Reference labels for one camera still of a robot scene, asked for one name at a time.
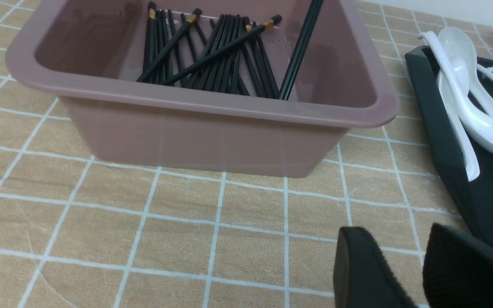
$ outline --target black chopstick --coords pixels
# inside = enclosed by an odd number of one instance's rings
[[[300,30],[298,42],[294,47],[290,63],[288,64],[288,68],[286,69],[286,73],[282,80],[279,99],[287,100],[290,97],[290,93],[292,93],[300,66],[302,65],[303,56],[306,54],[307,45],[311,39],[315,24],[317,23],[317,18],[319,17],[322,5],[323,0],[312,0],[309,5],[306,18],[303,21],[302,29]]]
[[[250,31],[252,31],[252,25],[250,25],[249,18],[245,17],[243,21],[245,29],[247,30],[246,32],[249,33]],[[274,99],[276,97],[273,95],[273,90],[271,89],[270,76],[267,73],[266,62],[264,62],[264,57],[262,56],[260,48],[258,48],[255,37],[249,41],[249,45],[250,50],[252,51],[252,55],[254,55],[254,63],[258,68],[258,74],[260,74],[260,81],[262,82],[266,97]]]
[[[180,14],[180,18],[182,18],[182,23],[186,22],[186,15],[183,13]],[[186,39],[187,39],[187,44],[190,47],[190,52],[191,52],[191,58],[193,59],[193,62],[197,62],[199,60],[199,55],[197,54],[197,49],[195,48],[195,44],[193,43],[193,39],[191,38],[191,31],[188,31],[186,33]]]
[[[279,97],[279,88],[277,87],[277,82],[275,80],[275,75],[273,74],[273,70],[271,69],[270,59],[267,57],[266,47],[264,47],[264,41],[262,41],[262,37],[256,37],[256,42],[258,43],[258,47],[260,48],[260,53],[262,54],[262,59],[264,59],[264,66],[267,70],[267,75],[270,78],[270,86],[273,91],[273,96],[275,98]]]
[[[164,15],[164,11],[158,10],[157,11],[157,58],[163,48],[165,47],[165,44],[163,43],[163,18],[162,15]],[[163,80],[166,79],[166,74],[165,74],[165,66],[161,66],[158,71],[154,71],[153,74],[157,75],[156,80],[158,80],[157,83],[162,82]]]
[[[178,73],[174,74],[170,79],[167,79],[164,82],[162,82],[162,84],[170,84],[170,83],[176,82],[176,81],[180,80],[181,78],[183,78],[183,76],[187,76],[188,74],[196,72],[197,70],[203,68],[204,66],[211,64],[212,62],[218,60],[221,56],[225,55],[227,52],[232,51],[233,49],[239,47],[241,44],[245,43],[246,41],[254,39],[257,35],[263,33],[267,29],[273,28],[274,25],[279,24],[281,22],[281,20],[282,20],[282,17],[280,15],[273,16],[272,18],[267,20],[264,24],[258,25],[256,27],[252,28],[251,31],[241,35],[237,39],[234,39],[232,42],[227,43],[221,49],[218,49],[218,50],[214,51],[213,53],[200,58],[199,61],[188,66],[182,72],[178,72]],[[155,66],[153,64],[150,64],[149,68],[152,68]]]
[[[241,27],[241,33],[246,33],[247,27],[243,25]],[[260,80],[258,79],[258,74],[256,73],[256,68],[254,68],[254,64],[252,62],[252,58],[250,58],[250,53],[248,52],[248,48],[245,44],[241,45],[241,51],[243,53],[243,56],[245,58],[246,66],[248,68],[248,71],[250,73],[250,80],[252,80],[252,84],[254,85],[254,90],[256,92],[256,95],[265,98],[266,92],[264,91],[264,88],[262,87],[262,84],[260,83]]]
[[[186,34],[186,32],[188,32],[190,30],[191,25],[197,21],[197,19],[199,18],[200,15],[201,15],[201,10],[199,8],[195,9],[191,13],[191,15],[187,18],[186,22],[180,26],[180,29],[178,29],[176,31],[176,34],[169,40],[168,44],[165,47],[163,47],[163,49],[161,51],[159,51],[159,54],[157,54],[157,57],[149,64],[146,71],[143,72],[142,75],[137,79],[137,82],[145,82],[146,79],[149,77],[149,75],[152,72],[154,72],[154,70],[156,70],[161,64],[163,64],[163,60],[168,56],[170,51],[176,46],[178,41]],[[177,82],[178,80],[183,78],[183,76],[187,76],[191,72],[192,71],[176,78],[175,80],[168,80],[168,82],[166,82],[165,85]]]
[[[161,10],[161,24],[163,25],[162,31],[163,31],[163,45],[167,45],[169,43],[169,29],[166,27],[166,14],[164,10]],[[179,49],[180,46],[176,44],[174,47],[175,50]],[[172,76],[172,61],[170,59],[170,54],[167,56],[167,59],[165,61],[165,79],[168,79],[170,76]]]
[[[207,37],[205,36],[205,33],[203,32],[203,29],[201,29],[201,25],[199,23],[193,24],[195,26],[195,30],[197,30],[197,34],[201,38],[201,41],[203,42],[203,45],[207,45]]]
[[[172,15],[171,10],[168,10],[167,12],[169,13],[170,34],[174,36],[174,34],[176,34],[176,25],[174,24],[174,16]],[[184,59],[182,58],[179,45],[176,45],[176,48],[174,48],[174,53],[176,56],[176,64],[178,65],[178,72],[180,72],[181,70],[184,69]],[[186,85],[186,82],[187,82],[186,77],[180,79],[180,86],[184,87]]]
[[[155,3],[150,1],[148,3],[148,20],[146,25],[146,46],[144,49],[144,62],[143,72],[145,72],[149,66],[149,63],[153,61],[157,54],[157,10]],[[149,78],[149,82],[153,82],[153,76]]]

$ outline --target gold chopstick band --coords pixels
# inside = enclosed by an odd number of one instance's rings
[[[188,18],[186,19],[186,21],[187,21],[188,23],[190,23],[190,24],[195,23],[195,21],[197,21],[197,15],[195,15],[195,14],[191,14],[191,15],[190,15],[190,17],[188,17]]]
[[[266,21],[264,23],[264,26],[266,27],[266,30],[267,29],[270,29],[270,28],[273,28],[273,26],[275,25],[275,22],[273,21],[273,19],[270,19],[268,21]]]

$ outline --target white plastic spoon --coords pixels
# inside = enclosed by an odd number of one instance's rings
[[[475,150],[473,149],[473,145],[471,144],[471,140],[469,140],[469,137],[461,124],[460,118],[457,116],[457,103],[454,98],[454,94],[452,94],[448,82],[443,82],[444,79],[445,77],[443,73],[439,72],[437,84],[439,87],[440,96],[443,99],[444,109],[446,109],[448,119],[450,120],[452,129],[454,130],[454,135],[456,135],[456,140],[459,143],[460,150],[463,154],[463,163],[465,164],[467,179],[471,182],[479,177],[481,174],[481,168],[479,166]]]
[[[452,64],[450,64],[450,60],[435,33],[432,31],[421,33],[419,39],[425,39],[433,51],[441,72],[446,77],[452,95],[456,100],[456,111],[467,133],[488,152],[493,153],[493,118],[477,109],[467,95],[463,93],[456,79]]]
[[[454,64],[454,61],[463,61],[469,76],[469,90],[475,96],[484,111],[493,118],[493,98],[484,89],[477,77],[477,51],[471,39],[460,29],[446,27],[439,33],[439,41],[444,52]]]

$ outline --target chopstick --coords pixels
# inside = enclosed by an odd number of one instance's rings
[[[319,17],[322,5],[323,0],[312,0],[309,5],[306,18],[303,21],[302,29],[300,30],[298,42],[294,47],[292,57],[290,58],[290,63],[286,69],[284,79],[282,80],[279,99],[287,100],[290,97],[290,93],[292,93],[294,83],[296,82],[296,78],[302,64],[303,56],[306,54],[307,45],[311,39],[311,34],[313,33],[315,24],[317,23],[317,18]]]
[[[252,25],[250,25],[250,20],[248,17],[244,18],[244,25],[247,33],[252,31]],[[275,98],[273,95],[273,91],[271,89],[270,76],[267,74],[266,62],[264,61],[264,57],[262,56],[262,52],[258,49],[258,45],[256,44],[256,39],[251,39],[249,41],[250,50],[252,50],[252,54],[254,55],[254,63],[256,63],[256,67],[258,68],[258,74],[260,74],[260,80],[262,82],[262,86],[264,87],[264,92],[267,98],[273,99]]]
[[[174,36],[174,34],[176,34],[176,25],[174,24],[174,16],[172,15],[171,10],[168,10],[167,12],[169,13],[170,34],[172,34],[172,36]],[[182,54],[180,52],[180,46],[179,45],[176,45],[176,48],[174,48],[174,53],[176,56],[176,64],[178,65],[178,72],[180,72],[181,70],[184,69],[184,58],[182,58]],[[185,86],[186,82],[187,82],[186,77],[180,79],[180,86],[182,86],[182,88],[183,88]]]
[[[161,31],[163,32],[163,45],[167,45],[169,43],[169,30],[166,27],[166,14],[164,10],[161,10],[161,25],[162,29]],[[174,50],[178,50],[178,44],[174,47]],[[167,56],[166,61],[165,61],[165,79],[168,79],[170,76],[172,76],[172,62],[170,59],[170,54]]]
[[[241,27],[241,33],[246,33],[247,27],[243,25]],[[248,68],[248,71],[250,73],[250,80],[252,80],[252,85],[254,86],[254,90],[256,92],[256,95],[260,96],[261,98],[265,98],[266,92],[264,91],[264,88],[262,84],[260,83],[260,80],[258,79],[258,74],[256,73],[256,68],[254,68],[254,64],[252,62],[252,59],[250,58],[250,53],[248,52],[248,48],[246,47],[245,44],[241,45],[241,51],[243,53],[243,56],[245,58],[246,66]]]
[[[182,18],[182,23],[186,22],[186,15],[183,13],[180,14],[180,18]],[[193,58],[193,62],[197,62],[199,60],[199,55],[197,54],[197,49],[195,48],[195,44],[193,43],[193,39],[191,38],[191,32],[188,31],[186,33],[187,44],[190,47],[191,57]]]
[[[164,13],[160,10],[157,11],[157,55],[156,58],[161,54],[161,51],[165,47],[165,44],[163,43],[163,18],[161,18],[161,15]],[[156,83],[160,83],[161,81],[165,80],[165,67],[162,66],[161,69],[157,72],[153,73],[156,75]]]
[[[270,78],[270,86],[271,86],[271,90],[273,91],[273,96],[275,98],[278,98],[279,88],[277,87],[277,82],[275,81],[275,75],[273,74],[273,70],[271,69],[270,59],[267,57],[266,47],[264,47],[264,41],[262,41],[261,36],[258,36],[256,37],[256,42],[258,43],[258,47],[260,48],[262,59],[264,59],[264,66],[266,67],[267,75]]]
[[[148,19],[146,24],[146,44],[144,47],[144,61],[143,72],[145,72],[149,66],[149,63],[155,58],[157,53],[157,11],[153,1],[150,1],[147,5]]]

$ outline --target spoon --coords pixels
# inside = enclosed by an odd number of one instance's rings
[[[468,88],[484,111],[493,118],[493,98],[484,89],[477,76],[477,51],[471,39],[460,29],[446,27],[439,33],[439,41],[444,52],[452,62],[464,62],[466,65],[458,68],[466,70],[468,76]]]
[[[475,107],[469,97],[464,94],[457,81],[452,64],[435,33],[432,31],[421,33],[419,39],[425,39],[433,51],[457,103],[457,115],[465,130],[478,144],[493,154],[493,118]]]

